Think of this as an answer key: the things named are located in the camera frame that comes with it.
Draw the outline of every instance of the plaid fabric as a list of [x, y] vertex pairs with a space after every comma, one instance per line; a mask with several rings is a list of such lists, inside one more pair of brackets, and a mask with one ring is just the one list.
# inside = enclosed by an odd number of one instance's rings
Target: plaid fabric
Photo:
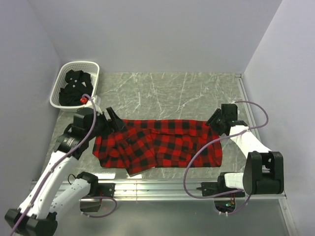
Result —
[[[125, 168], [135, 174], [152, 167], [187, 167], [208, 142], [219, 138], [204, 121], [123, 120], [126, 131], [95, 139], [93, 154], [106, 168]], [[192, 167], [219, 167], [220, 142], [206, 148]]]

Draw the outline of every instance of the marble tabletop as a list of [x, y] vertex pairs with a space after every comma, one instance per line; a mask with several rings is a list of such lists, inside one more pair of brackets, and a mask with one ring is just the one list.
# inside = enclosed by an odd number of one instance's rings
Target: marble tabletop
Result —
[[[125, 119], [196, 119], [208, 120], [221, 103], [241, 100], [238, 79], [229, 73], [103, 73], [100, 74], [96, 94], [101, 98], [101, 108], [112, 107]], [[244, 104], [238, 104], [239, 119], [248, 123]], [[73, 113], [60, 111], [49, 150], [46, 167], [53, 146], [69, 123]], [[77, 175], [90, 172], [101, 179], [115, 178], [182, 178], [184, 168], [153, 168], [134, 176], [125, 169], [103, 168], [93, 156], [94, 140], [71, 170]], [[216, 178], [220, 172], [242, 171], [245, 156], [230, 140], [221, 142], [223, 161], [221, 167], [191, 168], [188, 178]]]

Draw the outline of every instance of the white laundry basket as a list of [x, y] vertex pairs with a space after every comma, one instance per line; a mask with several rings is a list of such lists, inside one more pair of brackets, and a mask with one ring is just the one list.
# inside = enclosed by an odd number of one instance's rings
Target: white laundry basket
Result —
[[65, 112], [76, 112], [81, 106], [61, 106], [59, 103], [59, 92], [60, 88], [64, 88], [67, 85], [67, 82], [64, 80], [65, 75], [70, 70], [82, 70], [91, 75], [91, 84], [93, 86], [92, 96], [96, 93], [96, 88], [98, 84], [98, 74], [99, 74], [99, 66], [95, 62], [91, 61], [72, 61], [65, 64], [59, 71], [58, 77], [56, 79], [53, 91], [50, 95], [50, 104], [56, 108], [59, 108]]

